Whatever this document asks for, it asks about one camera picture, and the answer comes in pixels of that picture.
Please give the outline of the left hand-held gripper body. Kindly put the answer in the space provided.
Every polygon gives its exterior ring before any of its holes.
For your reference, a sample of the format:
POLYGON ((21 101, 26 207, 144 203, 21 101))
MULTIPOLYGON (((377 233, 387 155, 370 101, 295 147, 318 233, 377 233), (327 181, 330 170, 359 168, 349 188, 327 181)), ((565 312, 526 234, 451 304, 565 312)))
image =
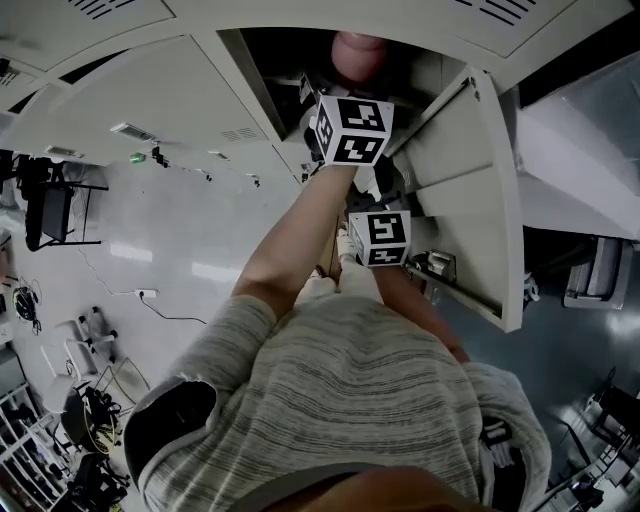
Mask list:
POLYGON ((321 95, 299 125, 313 162, 374 166, 391 138, 393 118, 389 102, 321 95))

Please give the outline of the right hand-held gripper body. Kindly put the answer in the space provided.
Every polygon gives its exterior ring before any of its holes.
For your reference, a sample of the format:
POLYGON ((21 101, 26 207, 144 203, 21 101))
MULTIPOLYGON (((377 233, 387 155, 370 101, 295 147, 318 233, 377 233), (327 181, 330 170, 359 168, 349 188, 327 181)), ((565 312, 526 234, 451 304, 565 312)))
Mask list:
POLYGON ((366 267, 402 266, 411 246, 411 212, 372 196, 348 200, 348 234, 366 267))

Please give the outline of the pink cup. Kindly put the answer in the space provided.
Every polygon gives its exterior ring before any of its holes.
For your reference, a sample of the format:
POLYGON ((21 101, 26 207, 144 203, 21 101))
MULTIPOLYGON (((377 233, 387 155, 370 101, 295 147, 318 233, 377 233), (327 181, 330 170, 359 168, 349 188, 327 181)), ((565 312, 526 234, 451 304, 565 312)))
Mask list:
POLYGON ((381 69, 387 47, 388 42, 384 38, 339 31, 332 42, 331 60, 341 77, 349 82, 362 84, 372 79, 381 69))

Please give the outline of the person's right forearm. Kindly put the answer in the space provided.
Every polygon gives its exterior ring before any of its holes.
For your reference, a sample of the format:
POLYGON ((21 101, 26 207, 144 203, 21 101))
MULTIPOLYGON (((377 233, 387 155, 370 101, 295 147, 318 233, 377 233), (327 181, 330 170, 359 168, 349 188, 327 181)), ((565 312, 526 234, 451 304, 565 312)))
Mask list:
POLYGON ((401 267, 372 269, 384 304, 436 336, 459 363, 470 361, 459 339, 401 267))

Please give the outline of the person's left forearm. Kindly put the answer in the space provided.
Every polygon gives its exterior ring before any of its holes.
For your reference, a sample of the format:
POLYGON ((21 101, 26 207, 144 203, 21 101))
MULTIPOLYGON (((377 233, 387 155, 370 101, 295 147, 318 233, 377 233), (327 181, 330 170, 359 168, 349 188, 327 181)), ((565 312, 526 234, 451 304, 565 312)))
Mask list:
POLYGON ((356 166, 324 166, 254 250, 232 295, 267 304, 276 317, 289 312, 342 212, 356 166))

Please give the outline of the locker door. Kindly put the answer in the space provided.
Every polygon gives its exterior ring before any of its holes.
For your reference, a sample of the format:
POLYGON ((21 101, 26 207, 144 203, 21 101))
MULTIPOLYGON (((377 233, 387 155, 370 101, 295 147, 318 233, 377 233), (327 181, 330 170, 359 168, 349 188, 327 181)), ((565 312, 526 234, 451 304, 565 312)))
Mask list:
POLYGON ((411 247, 456 258, 455 282, 424 274, 505 332, 520 328, 524 242, 517 173, 491 76, 466 67, 388 150, 417 214, 411 247))

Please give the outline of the person's right shoe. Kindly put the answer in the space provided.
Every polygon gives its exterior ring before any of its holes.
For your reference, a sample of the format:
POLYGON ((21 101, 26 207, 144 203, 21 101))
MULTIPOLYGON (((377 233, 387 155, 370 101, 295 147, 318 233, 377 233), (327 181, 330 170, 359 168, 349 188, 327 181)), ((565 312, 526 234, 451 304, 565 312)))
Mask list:
POLYGON ((342 264, 344 264, 345 262, 357 262, 358 252, 346 229, 338 229, 336 236, 336 245, 338 257, 342 264))

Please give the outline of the wooden slat platform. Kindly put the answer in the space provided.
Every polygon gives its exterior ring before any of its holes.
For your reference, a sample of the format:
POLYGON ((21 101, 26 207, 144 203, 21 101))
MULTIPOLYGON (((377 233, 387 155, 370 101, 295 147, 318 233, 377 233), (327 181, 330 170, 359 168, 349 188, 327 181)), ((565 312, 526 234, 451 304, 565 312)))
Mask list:
MULTIPOLYGON (((317 265, 318 272, 325 276, 330 277, 335 283, 338 283, 341 274, 341 265, 339 262, 336 237, 338 235, 338 229, 346 226, 346 217, 341 213, 336 220, 335 226, 331 231, 329 239, 323 249, 319 263, 317 265)), ((412 286, 419 289, 423 295, 432 303, 437 304, 440 300, 438 295, 438 288, 435 284, 429 281, 426 277, 419 277, 413 271, 409 270, 411 265, 410 260, 417 254, 413 247, 409 249, 408 256, 405 262, 405 270, 409 279, 412 281, 412 286)))

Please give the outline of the person's beige trousers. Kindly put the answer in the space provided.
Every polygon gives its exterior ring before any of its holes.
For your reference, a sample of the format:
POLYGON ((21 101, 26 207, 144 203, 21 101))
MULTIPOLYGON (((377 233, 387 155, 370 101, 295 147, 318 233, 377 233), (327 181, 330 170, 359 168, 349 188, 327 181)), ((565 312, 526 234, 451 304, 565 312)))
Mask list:
POLYGON ((300 291, 295 306, 301 306, 325 298, 334 296, 365 298, 383 304, 378 285, 373 272, 359 263, 347 263, 341 265, 341 274, 338 283, 330 277, 322 282, 306 283, 300 291))

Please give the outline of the person's grey striped shirt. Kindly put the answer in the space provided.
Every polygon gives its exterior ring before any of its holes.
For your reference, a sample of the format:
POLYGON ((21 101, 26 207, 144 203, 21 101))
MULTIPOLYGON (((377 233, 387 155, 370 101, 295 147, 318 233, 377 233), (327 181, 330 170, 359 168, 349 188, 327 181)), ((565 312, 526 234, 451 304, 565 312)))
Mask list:
POLYGON ((515 375, 459 363, 385 306, 340 296, 282 320, 259 299, 229 299, 138 403, 124 448, 151 512, 259 512, 385 466, 526 511, 551 469, 515 375))

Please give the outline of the grey printer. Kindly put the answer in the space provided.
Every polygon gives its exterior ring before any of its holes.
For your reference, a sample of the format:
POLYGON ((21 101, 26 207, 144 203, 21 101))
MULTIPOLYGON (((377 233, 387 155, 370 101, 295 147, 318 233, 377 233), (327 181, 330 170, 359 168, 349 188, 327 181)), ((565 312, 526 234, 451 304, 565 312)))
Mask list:
POLYGON ((562 300, 566 308, 621 310, 631 275, 630 241, 599 237, 595 256, 571 268, 562 300))

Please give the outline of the person's chin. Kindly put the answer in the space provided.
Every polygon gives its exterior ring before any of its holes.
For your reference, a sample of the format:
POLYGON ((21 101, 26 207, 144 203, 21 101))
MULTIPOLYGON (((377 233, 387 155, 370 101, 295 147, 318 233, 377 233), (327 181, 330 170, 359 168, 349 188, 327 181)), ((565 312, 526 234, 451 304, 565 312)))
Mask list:
POLYGON ((270 512, 492 512, 418 468, 376 468, 317 484, 270 512))

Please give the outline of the black folding table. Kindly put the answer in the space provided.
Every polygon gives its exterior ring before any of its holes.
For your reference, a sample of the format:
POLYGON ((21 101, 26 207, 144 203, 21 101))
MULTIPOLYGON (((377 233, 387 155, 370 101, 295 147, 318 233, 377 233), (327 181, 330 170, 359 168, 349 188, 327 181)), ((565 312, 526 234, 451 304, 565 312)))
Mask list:
POLYGON ((101 240, 86 239, 86 227, 92 192, 107 192, 109 187, 86 184, 80 180, 67 180, 63 169, 63 162, 54 163, 48 158, 34 158, 28 155, 17 157, 19 189, 26 191, 26 246, 31 252, 52 246, 78 247, 102 244, 101 240), (82 238, 80 241, 68 241, 67 237, 75 232, 70 228, 73 198, 77 191, 82 190, 87 192, 82 238))

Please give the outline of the white office chair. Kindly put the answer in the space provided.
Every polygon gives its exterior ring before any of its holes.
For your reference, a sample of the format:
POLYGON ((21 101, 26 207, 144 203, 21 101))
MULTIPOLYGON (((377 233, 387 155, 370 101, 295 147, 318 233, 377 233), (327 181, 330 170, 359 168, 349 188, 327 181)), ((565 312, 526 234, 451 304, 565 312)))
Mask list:
POLYGON ((73 390, 92 382, 104 366, 116 362, 118 332, 102 309, 92 306, 84 314, 55 325, 51 336, 40 346, 53 375, 44 392, 43 405, 48 412, 62 414, 73 390))

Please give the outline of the white shelf rack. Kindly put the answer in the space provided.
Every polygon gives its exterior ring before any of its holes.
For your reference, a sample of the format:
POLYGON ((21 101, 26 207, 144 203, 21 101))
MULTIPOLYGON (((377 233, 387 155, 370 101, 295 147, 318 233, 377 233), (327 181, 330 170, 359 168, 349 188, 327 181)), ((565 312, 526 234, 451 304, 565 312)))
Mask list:
POLYGON ((54 416, 38 409, 28 383, 0 396, 0 469, 38 512, 51 512, 66 492, 53 427, 54 416))

